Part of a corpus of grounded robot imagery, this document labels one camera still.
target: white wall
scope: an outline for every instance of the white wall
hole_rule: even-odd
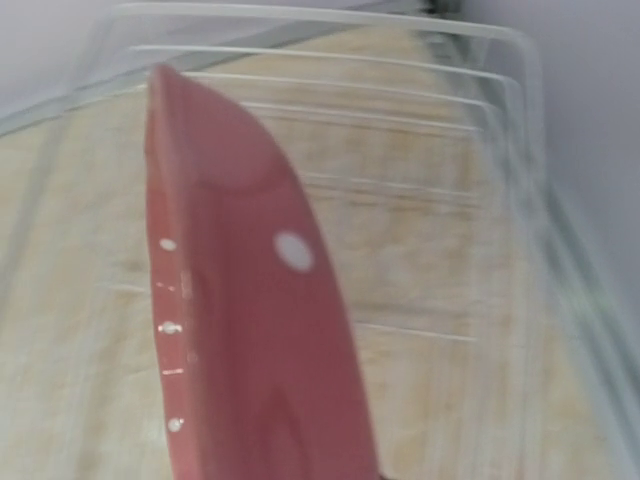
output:
[[[640,327],[640,2],[465,0],[464,10],[535,39],[552,182],[585,219]]]
[[[91,25],[106,8],[117,3],[123,2],[0,0],[0,119],[59,95],[65,72],[74,55],[84,44]],[[230,0],[224,3],[346,7],[368,2]],[[170,25],[165,24],[163,28],[169,29]],[[130,23],[124,29],[120,29],[117,35],[120,36],[121,42],[126,43],[140,33],[137,30],[138,26]],[[236,24],[226,29],[222,28],[218,33],[221,37],[228,37],[242,33],[241,30]]]

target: red plastic object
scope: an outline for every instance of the red plastic object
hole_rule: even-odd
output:
[[[147,119],[156,348],[176,480],[374,480],[334,273],[283,152],[158,67]]]

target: white spot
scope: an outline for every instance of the white spot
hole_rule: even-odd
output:
[[[166,333],[167,335],[173,335],[174,333],[181,332],[182,327],[173,322],[164,322],[162,325],[160,325],[158,330]]]
[[[178,248],[178,244],[169,238],[162,238],[160,239],[160,247],[167,252],[173,252]]]
[[[308,272],[314,264],[313,252],[300,235],[293,232],[279,232],[273,239],[276,252],[289,268],[298,272]]]
[[[163,375],[180,375],[181,373],[184,373],[184,369],[183,368],[174,368],[173,370],[163,370],[162,371]]]
[[[172,418],[167,422],[167,428],[170,432],[176,433],[179,432],[184,424],[183,418]]]

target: pink plastic piece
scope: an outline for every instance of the pink plastic piece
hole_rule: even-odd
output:
[[[145,151],[175,479],[377,479],[345,309],[283,152],[247,111],[164,66]]]

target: wooden surface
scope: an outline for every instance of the wooden surface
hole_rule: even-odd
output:
[[[292,48],[425,55],[402,32],[366,29]],[[428,72],[336,60],[253,57],[211,72],[450,93]],[[411,197],[310,178],[356,321],[386,475],[612,478],[567,359],[576,340],[545,314],[473,139],[416,123],[461,124],[451,104],[344,85],[207,82],[249,102],[314,107],[254,107],[300,171],[458,192]],[[3,478],[170,478],[148,296],[144,109],[145,93],[135,91],[69,117],[0,326]],[[0,138],[0,242],[48,127]]]

